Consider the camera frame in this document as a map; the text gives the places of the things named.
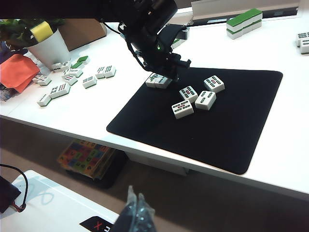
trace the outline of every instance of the white table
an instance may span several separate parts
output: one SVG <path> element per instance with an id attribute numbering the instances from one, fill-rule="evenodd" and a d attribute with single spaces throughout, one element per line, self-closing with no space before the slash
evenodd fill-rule
<path id="1" fill-rule="evenodd" d="M 89 230 L 79 223 L 93 216 L 99 216 L 114 224 L 118 218 L 118 214 L 113 211 L 35 171 L 30 170 L 25 174 L 28 179 L 27 206 L 22 213 L 9 207 L 1 214 L 1 231 L 88 232 Z M 20 175 L 12 184 L 21 191 L 15 200 L 16 205 L 21 205 L 26 187 L 23 176 Z"/>
<path id="2" fill-rule="evenodd" d="M 236 40 L 227 37 L 225 23 L 191 28 L 189 40 L 175 49 L 183 60 L 192 60 L 191 67 L 283 73 L 249 169 L 241 176 L 106 131 L 149 75 L 123 39 L 111 32 L 71 52 L 73 59 L 89 55 L 91 63 L 69 95 L 52 100 L 47 107 L 37 105 L 37 99 L 61 81 L 61 74 L 51 73 L 48 87 L 33 84 L 19 96 L 1 102 L 1 116 L 124 150 L 132 160 L 169 163 L 309 200 L 309 56 L 301 55 L 295 45 L 296 34 L 309 30 L 309 1 L 304 3 L 297 17 L 263 20 L 260 29 Z M 108 64 L 116 66 L 115 77 L 98 80 L 96 86 L 84 89 L 81 79 Z"/>

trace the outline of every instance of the black cable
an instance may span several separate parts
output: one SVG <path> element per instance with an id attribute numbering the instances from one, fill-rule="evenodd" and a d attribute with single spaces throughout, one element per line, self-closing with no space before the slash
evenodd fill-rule
<path id="1" fill-rule="evenodd" d="M 113 32 L 117 33 L 120 35 L 119 32 L 117 32 L 116 30 L 114 30 L 113 28 L 111 28 L 110 26 L 108 26 L 106 23 L 102 22 L 109 30 L 112 30 Z"/>
<path id="2" fill-rule="evenodd" d="M 22 174 L 22 176 L 24 177 L 25 179 L 25 182 L 26 182 L 26 190 L 25 190 L 25 196 L 24 196 L 24 200 L 23 200 L 23 204 L 19 207 L 20 210 L 18 211 L 19 213 L 24 211 L 24 209 L 26 208 L 26 197 L 27 197 L 27 193 L 28 193 L 28 180 L 27 180 L 27 177 L 26 175 L 19 169 L 19 168 L 16 168 L 16 167 L 13 167 L 13 166 L 10 166 L 10 165 L 7 165 L 7 164 L 2 164 L 0 163 L 0 167 L 5 167 L 5 168 L 11 168 L 11 169 L 14 169 L 16 171 L 18 171 L 19 173 Z"/>

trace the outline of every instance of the black mat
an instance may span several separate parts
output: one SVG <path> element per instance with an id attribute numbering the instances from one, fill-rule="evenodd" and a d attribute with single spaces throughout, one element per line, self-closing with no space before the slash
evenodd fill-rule
<path id="1" fill-rule="evenodd" d="M 176 120 L 171 109 L 181 102 L 179 90 L 192 86 L 199 94 L 203 80 L 217 75 L 225 90 L 210 111 Z M 235 174 L 244 174 L 270 111 L 282 73 L 190 68 L 167 89 L 143 84 L 106 130 L 186 156 Z"/>

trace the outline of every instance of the plant pot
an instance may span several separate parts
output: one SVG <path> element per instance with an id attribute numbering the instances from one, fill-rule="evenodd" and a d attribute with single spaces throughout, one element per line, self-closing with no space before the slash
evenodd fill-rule
<path id="1" fill-rule="evenodd" d="M 68 48 L 58 29 L 46 40 L 27 49 L 50 70 L 52 70 L 53 64 L 64 63 L 71 59 Z"/>

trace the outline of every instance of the white mahjong tile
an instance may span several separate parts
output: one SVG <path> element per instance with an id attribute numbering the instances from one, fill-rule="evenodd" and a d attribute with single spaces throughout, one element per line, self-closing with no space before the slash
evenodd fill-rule
<path id="1" fill-rule="evenodd" d="M 83 71 L 81 69 L 70 69 L 69 75 L 73 75 L 75 77 L 80 77 L 83 74 Z"/>
<path id="2" fill-rule="evenodd" d="M 95 76 L 96 76 L 97 79 L 105 78 L 104 66 L 98 68 L 97 73 L 95 74 Z"/>
<path id="3" fill-rule="evenodd" d="M 181 89 L 179 93 L 184 100 L 189 100 L 190 103 L 197 99 L 197 93 L 191 86 Z"/>
<path id="4" fill-rule="evenodd" d="M 145 81 L 146 86 L 150 88 L 155 88 L 155 81 L 157 77 L 158 77 L 158 74 L 156 73 L 151 74 Z"/>
<path id="5" fill-rule="evenodd" d="M 202 91 L 195 101 L 195 107 L 202 110 L 210 110 L 215 100 L 215 92 Z"/>
<path id="6" fill-rule="evenodd" d="M 179 119 L 181 117 L 194 113 L 192 105 L 189 102 L 189 100 L 185 100 L 180 103 L 172 105 L 172 110 L 173 110 L 173 113 L 176 119 Z"/>
<path id="7" fill-rule="evenodd" d="M 66 61 L 61 66 L 61 71 L 65 71 L 71 67 L 71 61 Z"/>
<path id="8" fill-rule="evenodd" d="M 56 97 L 58 97 L 58 88 L 59 88 L 59 86 L 55 86 L 55 87 L 53 87 L 52 89 L 51 89 L 51 91 L 50 91 L 50 93 L 49 93 L 49 96 L 52 98 L 52 99 L 54 99 L 54 98 L 56 98 Z"/>
<path id="9" fill-rule="evenodd" d="M 162 75 L 158 75 L 158 77 L 155 80 L 155 87 L 156 88 L 167 88 L 169 84 L 171 83 L 172 79 L 167 78 Z"/>
<path id="10" fill-rule="evenodd" d="M 300 41 L 300 53 L 301 54 L 309 53 L 309 37 L 308 39 Z"/>
<path id="11" fill-rule="evenodd" d="M 52 70 L 55 71 L 55 72 L 61 72 L 61 66 L 62 66 L 61 63 L 53 64 L 52 65 Z"/>
<path id="12" fill-rule="evenodd" d="M 107 66 L 107 67 L 104 68 L 104 76 L 106 78 L 114 76 L 115 72 L 116 72 L 116 68 L 114 66 L 112 66 L 112 65 Z"/>
<path id="13" fill-rule="evenodd" d="M 302 32 L 296 35 L 296 45 L 297 47 L 300 46 L 300 41 L 303 39 L 309 39 L 309 31 L 308 32 Z"/>
<path id="14" fill-rule="evenodd" d="M 52 98 L 48 94 L 44 94 L 38 101 L 39 106 L 47 106 Z"/>
<path id="15" fill-rule="evenodd" d="M 72 86 L 77 82 L 77 79 L 73 75 L 68 75 L 67 77 L 63 78 L 63 81 Z"/>
<path id="16" fill-rule="evenodd" d="M 92 87 L 97 84 L 97 79 L 94 76 L 88 77 L 83 80 L 83 86 L 85 88 Z"/>
<path id="17" fill-rule="evenodd" d="M 224 90 L 224 83 L 222 80 L 220 80 L 216 75 L 211 76 L 204 80 L 204 85 L 207 90 L 211 92 L 218 93 L 222 90 Z"/>
<path id="18" fill-rule="evenodd" d="M 52 79 L 48 76 L 44 76 L 42 77 L 40 80 L 38 80 L 38 84 L 40 86 L 46 86 L 48 85 L 50 82 L 52 81 Z"/>
<path id="19" fill-rule="evenodd" d="M 67 83 L 63 83 L 59 85 L 59 88 L 57 89 L 57 97 L 61 97 L 63 95 L 66 95 L 69 93 L 71 86 L 69 86 Z"/>
<path id="20" fill-rule="evenodd" d="M 66 69 L 65 71 L 63 71 L 62 78 L 65 78 L 68 75 L 70 75 L 70 72 L 71 72 L 71 69 Z"/>
<path id="21" fill-rule="evenodd" d="M 42 77 L 44 77 L 43 75 L 36 75 L 35 77 L 32 78 L 32 81 L 34 83 L 37 83 Z"/>

